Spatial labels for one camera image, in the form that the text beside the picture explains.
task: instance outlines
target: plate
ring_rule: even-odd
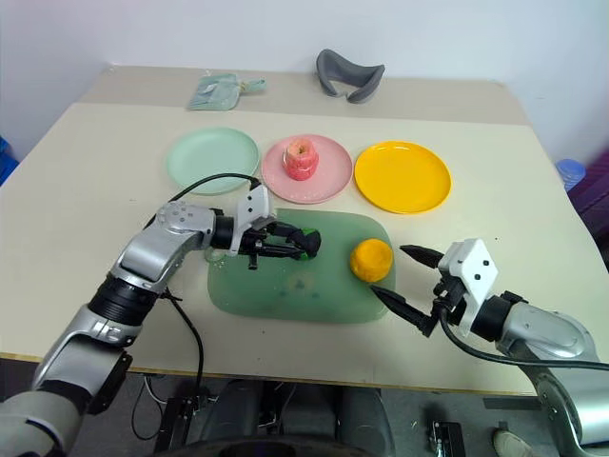
[[[437,207],[452,185],[440,157],[405,141],[385,141],[362,152],[355,164],[355,182],[371,203],[400,214]]]
[[[252,175],[260,164],[254,140],[242,131],[228,128],[201,129],[180,138],[167,157],[167,172],[182,188],[217,173]],[[230,192],[247,181],[223,178],[202,184],[194,193],[218,195]]]
[[[284,151],[297,138],[308,138],[320,156],[317,170],[305,181],[290,178],[284,170]],[[321,135],[295,135],[276,143],[263,160],[263,179],[276,195],[292,203],[325,202],[349,184],[353,174],[351,156],[336,141]]]

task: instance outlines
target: black cable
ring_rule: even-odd
[[[442,308],[440,310],[440,325],[442,330],[448,337],[448,339],[457,348],[473,355],[479,359],[486,360],[488,362],[495,362],[504,365],[514,365],[517,367],[537,367],[537,368],[584,368],[584,369],[600,369],[609,371],[609,364],[603,364],[601,362],[587,362],[587,361],[576,361],[576,360],[529,360],[529,359],[513,359],[511,357],[504,357],[501,355],[490,354],[488,352],[482,352],[472,348],[467,343],[462,341],[460,338],[453,333],[448,324],[448,309]]]
[[[182,319],[184,320],[184,322],[186,323],[188,328],[190,328],[190,332],[192,333],[192,336],[194,336],[194,339],[197,341],[197,350],[199,351],[199,365],[197,367],[197,380],[195,381],[194,395],[192,396],[192,398],[196,400],[199,397],[199,393],[201,392],[201,381],[202,381],[202,377],[203,377],[203,362],[204,362],[203,341],[201,340],[201,335],[199,335],[197,328],[192,324],[192,321],[190,321],[190,319],[188,319],[187,314],[184,312],[184,310],[178,303],[179,299],[177,299],[176,297],[171,295],[169,288],[165,289],[165,294],[164,294],[163,298],[167,298],[171,302],[171,304],[176,309],[176,311],[178,311],[178,313],[180,314],[180,316],[182,317]]]
[[[159,427],[150,436],[140,435],[138,433],[138,431],[135,429],[135,411],[137,410],[137,406],[140,403],[140,399],[142,398],[142,393],[144,393],[144,387],[145,386],[146,385],[144,384],[144,381],[142,381],[142,386],[140,387],[140,391],[137,394],[137,398],[135,399],[135,403],[133,404],[133,409],[131,410],[131,431],[133,432],[133,434],[135,435],[135,437],[138,440],[150,441],[151,439],[155,438],[159,434],[159,431],[161,431],[161,423],[163,422],[163,409],[161,408],[161,405],[159,405],[157,402],[154,402],[156,407],[159,408],[159,413],[161,414],[161,421],[159,421]]]
[[[150,397],[152,397],[152,400],[154,400],[159,405],[167,404],[167,400],[163,400],[161,397],[159,397],[156,394],[156,392],[152,388],[152,381],[150,380],[150,377],[147,374],[144,375],[144,384],[146,385],[146,390],[148,391],[148,394],[150,395]]]
[[[188,186],[186,189],[183,189],[180,192],[176,193],[173,197],[171,197],[168,200],[168,202],[175,202],[176,200],[179,200],[180,198],[184,197],[187,193],[191,192],[192,190],[195,190],[196,188],[198,188],[202,184],[208,183],[209,181],[213,181],[214,179],[221,179],[221,178],[242,178],[242,179],[246,179],[247,181],[250,182],[250,187],[249,187],[250,189],[254,189],[258,185],[260,185],[260,180],[258,178],[255,178],[254,176],[249,176],[247,174],[242,174],[242,173],[218,173],[218,174],[212,174],[211,176],[208,176],[206,178],[202,178],[199,181],[196,181],[195,183],[193,183],[190,186]],[[154,222],[154,218],[155,217],[156,216],[152,216],[150,218],[150,220],[144,226],[144,229],[149,227],[150,224],[152,224],[152,222]],[[178,301],[180,299],[178,299],[175,296],[173,296],[171,294],[171,292],[169,291],[169,288],[165,289],[165,293],[161,296],[161,298],[167,298],[171,302],[173,307],[178,311],[178,313],[180,314],[180,316],[184,320],[185,324],[188,326],[188,328],[190,328],[190,331],[192,332],[192,335],[194,336],[194,339],[197,342],[197,350],[199,351],[199,364],[197,366],[197,379],[195,381],[194,395],[192,396],[193,400],[197,401],[198,398],[199,398],[199,393],[201,392],[201,383],[202,383],[202,378],[203,378],[203,362],[204,362],[203,341],[201,340],[201,335],[199,335],[199,332],[197,331],[197,328],[192,324],[192,321],[190,321],[190,319],[188,318],[187,314],[184,312],[184,310],[182,309],[182,307],[178,303]]]
[[[211,176],[208,176],[206,178],[202,178],[199,181],[197,181],[197,182],[191,184],[190,186],[188,186],[186,189],[176,193],[173,197],[171,197],[168,200],[168,202],[175,202],[176,200],[181,199],[187,193],[195,190],[196,188],[198,188],[202,184],[208,183],[209,181],[213,181],[214,179],[221,179],[221,178],[242,178],[242,179],[246,179],[247,181],[249,181],[251,183],[251,186],[249,187],[250,189],[254,189],[256,186],[258,186],[260,184],[260,180],[258,178],[255,178],[254,176],[249,176],[248,174],[242,174],[242,173],[218,173],[218,174],[212,174]],[[150,220],[144,226],[144,229],[146,227],[148,227],[150,224],[152,224],[152,222],[154,221],[155,217],[156,216],[152,216],[150,218]]]

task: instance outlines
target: cutting board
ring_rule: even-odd
[[[362,240],[389,237],[375,220],[347,212],[278,209],[277,217],[322,235],[317,257],[308,261],[261,257],[248,270],[246,256],[209,264],[207,289],[226,312],[271,319],[354,324],[379,319],[386,307],[349,268],[349,255]],[[395,286],[395,269],[375,283]]]

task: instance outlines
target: table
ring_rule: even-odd
[[[541,308],[568,312],[609,359],[605,331],[609,280],[591,236],[574,212],[552,163],[505,87],[492,82],[385,79],[365,105],[321,93],[310,75],[263,74],[266,94],[237,109],[184,109],[201,70],[112,68],[51,128],[0,188],[0,355],[39,360],[93,295],[122,247],[177,188],[165,171],[171,143],[198,128],[228,126],[264,153],[298,132],[329,136],[354,158],[385,139],[434,150],[453,190],[426,214],[390,214],[368,204],[354,183],[312,209],[366,214],[396,248],[445,250],[467,237],[485,240],[512,290]],[[240,189],[189,197],[231,212]],[[279,198],[279,208],[296,208]],[[397,292],[430,310],[439,276],[395,251]],[[329,383],[531,393],[516,368],[474,359],[437,329],[429,340],[387,313],[362,325],[245,318],[214,307],[206,263],[191,253],[170,283],[201,331],[205,373]],[[486,350],[481,340],[469,342]],[[136,369],[192,372],[196,347],[169,303],[160,301],[129,349]]]

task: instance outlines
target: apple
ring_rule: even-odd
[[[285,149],[285,172],[296,181],[304,181],[313,176],[319,163],[320,156],[308,138],[297,138]]]

